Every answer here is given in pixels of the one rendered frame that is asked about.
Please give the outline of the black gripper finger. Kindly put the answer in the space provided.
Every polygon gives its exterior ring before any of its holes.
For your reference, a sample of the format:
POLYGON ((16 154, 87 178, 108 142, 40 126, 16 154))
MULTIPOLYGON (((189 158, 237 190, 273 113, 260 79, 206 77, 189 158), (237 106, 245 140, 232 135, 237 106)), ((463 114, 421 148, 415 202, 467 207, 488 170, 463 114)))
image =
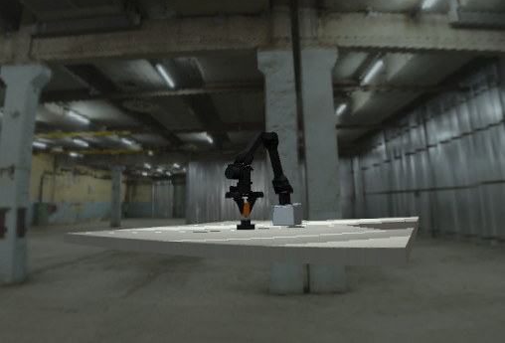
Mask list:
POLYGON ((250 203, 250 213, 251 213, 253 205, 257 199, 246 199, 246 200, 248 201, 248 203, 250 203))
POLYGON ((237 205, 239 207, 239 210, 240 210, 240 213, 242 214, 243 211, 244 211, 244 201, 245 201, 245 199, 232 199, 232 200, 234 200, 237 203, 237 205))

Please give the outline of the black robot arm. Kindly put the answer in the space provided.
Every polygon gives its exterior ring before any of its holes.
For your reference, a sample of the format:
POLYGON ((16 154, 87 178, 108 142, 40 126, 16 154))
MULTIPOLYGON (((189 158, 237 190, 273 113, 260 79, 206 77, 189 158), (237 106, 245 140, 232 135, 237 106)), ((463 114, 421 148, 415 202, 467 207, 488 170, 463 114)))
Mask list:
POLYGON ((282 171, 277 151, 278 135, 275 132, 256 133, 247 148, 236 156, 234 164, 228 164, 225 176, 227 179, 250 180, 251 171, 253 171, 253 169, 248 165, 252 164, 253 155, 262 142, 264 147, 268 150, 274 174, 274 178, 271 182, 275 195, 279 196, 279 205, 277 206, 293 205, 290 201, 290 194, 293 193, 293 188, 290 186, 288 179, 282 171))

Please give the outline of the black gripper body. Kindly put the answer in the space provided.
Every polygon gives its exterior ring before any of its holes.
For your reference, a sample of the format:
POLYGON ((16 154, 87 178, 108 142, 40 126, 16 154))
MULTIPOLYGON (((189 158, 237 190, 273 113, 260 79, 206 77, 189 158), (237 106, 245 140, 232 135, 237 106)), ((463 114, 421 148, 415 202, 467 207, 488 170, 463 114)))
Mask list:
POLYGON ((226 198, 242 199, 243 197, 248 197, 248 199, 263 198, 263 192, 253 192, 251 191, 251 180, 239 180, 239 192, 227 192, 226 198), (243 195, 242 195, 243 194, 243 195))

